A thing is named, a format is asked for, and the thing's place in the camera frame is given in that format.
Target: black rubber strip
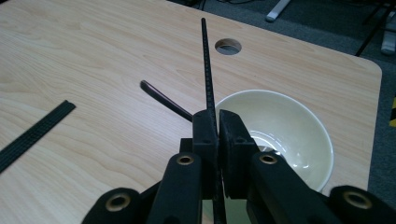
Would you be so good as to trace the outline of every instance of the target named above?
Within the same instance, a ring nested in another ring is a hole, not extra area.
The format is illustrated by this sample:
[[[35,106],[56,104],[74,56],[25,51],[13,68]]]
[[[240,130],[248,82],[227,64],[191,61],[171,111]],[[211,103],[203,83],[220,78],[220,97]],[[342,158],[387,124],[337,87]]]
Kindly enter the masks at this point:
[[[64,101],[49,112],[46,117],[3,148],[3,150],[0,151],[0,174],[66,117],[74,108],[76,108],[75,105],[68,101]]]

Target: ceramic bowl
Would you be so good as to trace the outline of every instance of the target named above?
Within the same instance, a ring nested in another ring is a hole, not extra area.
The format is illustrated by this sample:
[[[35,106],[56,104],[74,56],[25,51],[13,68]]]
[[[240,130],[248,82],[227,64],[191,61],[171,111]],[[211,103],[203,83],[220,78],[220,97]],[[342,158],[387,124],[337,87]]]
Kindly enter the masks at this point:
[[[238,114],[258,146],[280,152],[311,188],[321,191],[332,173],[332,142],[320,120],[289,96],[262,90],[240,91],[216,105]]]

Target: black plastic part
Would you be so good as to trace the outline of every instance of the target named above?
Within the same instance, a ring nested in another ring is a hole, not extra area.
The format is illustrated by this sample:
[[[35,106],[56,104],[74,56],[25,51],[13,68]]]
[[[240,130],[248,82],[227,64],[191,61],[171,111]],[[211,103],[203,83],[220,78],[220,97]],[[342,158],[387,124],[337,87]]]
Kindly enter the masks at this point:
[[[180,139],[180,149],[178,152],[192,152],[192,138]]]
[[[218,138],[207,110],[200,111],[192,118],[193,153],[202,159],[203,163],[203,197],[212,199],[215,195],[215,181],[217,178]]]
[[[40,140],[47,132],[49,132],[56,124],[66,117],[75,105],[64,101],[55,109],[32,126],[29,130],[15,139],[8,146],[0,151],[0,174],[8,168],[15,160],[17,160],[32,145]]]
[[[253,224],[276,224],[265,206],[258,206],[253,202],[247,201],[247,214],[250,223]]]
[[[395,210],[370,192],[351,186],[332,189],[329,207],[344,223],[396,223]]]
[[[140,202],[139,193],[133,189],[113,189],[96,201],[82,224],[130,224],[133,220],[137,220]],[[108,207],[117,208],[122,203],[125,203],[126,206],[121,210],[109,211]]]
[[[141,203],[140,203],[139,213],[137,219],[135,219],[131,223],[139,223],[139,224],[146,223],[146,220],[149,217],[149,212],[151,211],[151,206],[154,203],[154,199],[155,196],[157,195],[160,184],[161,181],[151,186],[149,189],[146,189],[143,193],[140,194]]]
[[[178,153],[169,160],[147,223],[201,223],[201,168],[201,159],[193,153]]]
[[[274,152],[253,155],[250,175],[276,223],[341,223],[322,199]]]
[[[259,152],[241,118],[227,110],[219,112],[219,156],[224,179],[224,191],[232,199],[246,199],[248,165]]]

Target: wooden table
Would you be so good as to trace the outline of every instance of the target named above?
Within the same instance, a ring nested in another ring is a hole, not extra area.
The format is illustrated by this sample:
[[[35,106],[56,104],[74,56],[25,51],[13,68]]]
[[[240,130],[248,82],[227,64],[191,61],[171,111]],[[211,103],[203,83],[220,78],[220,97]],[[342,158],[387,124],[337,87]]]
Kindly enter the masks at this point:
[[[215,100],[264,89],[300,101],[332,139],[324,193],[367,188],[376,64],[160,0],[10,0],[0,5],[0,148],[63,100],[77,109],[0,175],[2,222],[79,223],[103,193],[141,192],[162,178],[191,124],[139,82],[191,113],[205,109],[202,17]],[[216,52],[222,38],[241,52]]]

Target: black tool handle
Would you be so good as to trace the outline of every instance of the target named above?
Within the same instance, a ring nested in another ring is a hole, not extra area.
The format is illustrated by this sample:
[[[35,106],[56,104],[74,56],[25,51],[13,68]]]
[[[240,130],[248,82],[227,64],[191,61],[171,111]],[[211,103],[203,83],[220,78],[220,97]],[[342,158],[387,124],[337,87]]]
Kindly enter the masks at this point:
[[[155,87],[151,86],[146,80],[142,80],[140,82],[140,88],[145,91],[148,95],[152,98],[163,104],[164,106],[168,107],[175,113],[179,114],[184,119],[192,122],[192,114],[190,114],[187,110],[185,110],[180,105],[173,102],[169,99],[166,95],[164,95],[159,90],[155,89]]]

